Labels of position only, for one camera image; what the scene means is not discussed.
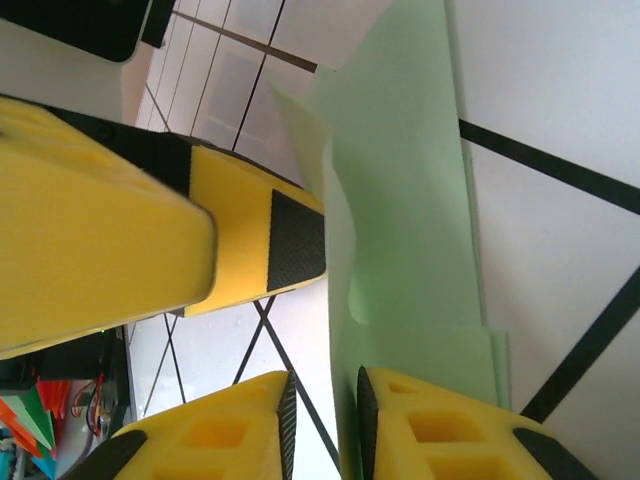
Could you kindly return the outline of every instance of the floor tile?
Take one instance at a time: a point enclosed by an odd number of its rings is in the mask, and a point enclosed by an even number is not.
[[[145,91],[142,95],[142,101],[140,102],[140,109],[138,110],[136,127],[145,128],[145,129],[148,128],[152,113],[153,113],[153,100],[151,100],[151,95],[149,95],[149,92],[145,88]]]
[[[175,97],[168,112],[171,131],[191,134],[219,38],[219,34],[209,29],[193,26]]]
[[[391,0],[287,1],[272,45],[332,68],[344,64]]]
[[[224,27],[259,42],[269,43],[282,2],[283,0],[231,0]]]
[[[329,360],[327,281],[278,295],[271,324],[334,443],[337,442]]]
[[[311,73],[267,56],[236,145],[236,152],[299,184],[302,178],[269,82],[274,81],[295,95],[304,95],[311,79]]]
[[[147,76],[147,85],[153,95],[158,93],[158,86],[160,85],[160,77],[162,76],[162,69],[164,68],[165,59],[167,58],[167,51],[169,50],[169,44],[173,37],[173,31],[175,29],[176,17],[172,15],[167,25],[167,30],[164,34],[162,48],[156,48],[151,57],[151,65],[149,66],[149,74]]]
[[[640,218],[471,149],[486,318],[510,336],[520,411],[640,264]]]
[[[162,315],[136,323],[135,333],[129,345],[129,358],[138,419],[143,416],[168,341],[169,336]]]
[[[165,125],[162,120],[162,115],[158,109],[154,106],[151,112],[151,118],[149,119],[149,125],[147,126],[147,130],[151,130],[152,132],[164,132]]]
[[[176,17],[171,43],[168,45],[158,91],[155,95],[158,107],[165,115],[165,118],[173,103],[178,77],[180,76],[192,30],[193,22]]]
[[[258,320],[252,304],[178,319],[172,338],[187,401],[232,384]]]
[[[338,480],[340,475],[300,396],[297,405],[294,480]]]
[[[162,362],[158,381],[151,395],[145,417],[164,412],[178,405],[182,405],[180,384],[178,383],[178,374],[176,373],[173,356],[171,351],[168,351]]]
[[[222,37],[211,66],[193,136],[232,149],[263,54]]]
[[[633,2],[451,2],[464,118],[640,186]]]
[[[640,472],[638,402],[640,313],[631,319],[545,426],[598,478],[626,480]]]

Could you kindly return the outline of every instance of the black stripe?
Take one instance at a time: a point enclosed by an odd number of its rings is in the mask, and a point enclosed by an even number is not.
[[[522,415],[537,422],[546,420],[636,314],[638,308],[640,266],[538,390],[522,411]]]
[[[285,368],[295,373],[296,388],[298,390],[298,394],[300,395],[300,399],[302,400],[302,403],[304,403],[304,406],[307,408],[307,412],[311,417],[311,421],[316,426],[316,430],[320,435],[322,443],[324,443],[324,446],[326,447],[327,452],[329,452],[329,455],[331,456],[331,460],[333,460],[333,463],[339,472],[340,457],[338,455],[338,449],[336,449],[336,446],[333,444],[333,440],[331,440],[331,436],[329,436],[329,432],[327,431],[326,427],[322,423],[322,419],[320,418],[320,415],[318,414],[316,407],[311,402],[311,398],[309,397],[307,390],[304,388],[302,381],[300,381],[300,377],[298,376],[295,368],[293,368],[293,363],[289,359],[289,355],[287,355],[287,352],[282,346],[282,342],[280,342],[280,339],[278,338],[278,335],[276,334],[276,331],[273,328],[273,325],[271,325],[271,322],[269,321],[269,317],[267,317],[267,315],[265,314],[262,308],[262,305],[260,305],[260,302],[258,301],[253,302],[253,305],[256,307],[256,310],[260,315],[260,319],[262,323],[264,323],[264,327],[267,329],[267,332],[271,337],[271,341],[273,342],[273,345],[276,347],[276,350],[278,351],[278,355],[280,355],[280,359],[282,360],[282,363],[284,363]]]
[[[167,335],[169,335],[169,346],[171,347],[171,356],[173,357],[173,364],[176,367],[176,377],[178,378],[178,387],[180,387],[180,396],[182,397],[182,404],[187,403],[187,397],[184,395],[184,387],[182,386],[182,377],[180,376],[180,367],[178,367],[178,358],[176,357],[176,349],[173,346],[173,331],[178,324],[178,316],[173,316],[173,326],[169,328],[169,320],[167,319],[167,314],[164,314],[164,324],[167,327]]]
[[[640,189],[460,120],[460,135],[503,157],[640,215]]]
[[[269,312],[271,311],[271,306],[273,305],[273,302],[275,301],[275,299],[276,299],[275,295],[269,298],[269,301],[267,302],[267,306],[265,307],[265,315],[268,315]],[[236,385],[237,383],[240,382],[240,379],[242,378],[242,374],[244,373],[244,369],[247,367],[247,363],[249,363],[249,357],[251,357],[251,354],[253,353],[253,349],[255,348],[256,343],[258,342],[258,337],[260,336],[260,332],[262,332],[262,327],[263,327],[262,322],[258,321],[258,326],[256,327],[256,331],[253,332],[253,337],[251,337],[251,341],[249,342],[249,347],[247,348],[247,351],[245,352],[244,357],[240,362],[240,368],[238,368],[238,372],[236,373],[236,376],[233,379],[233,385]]]

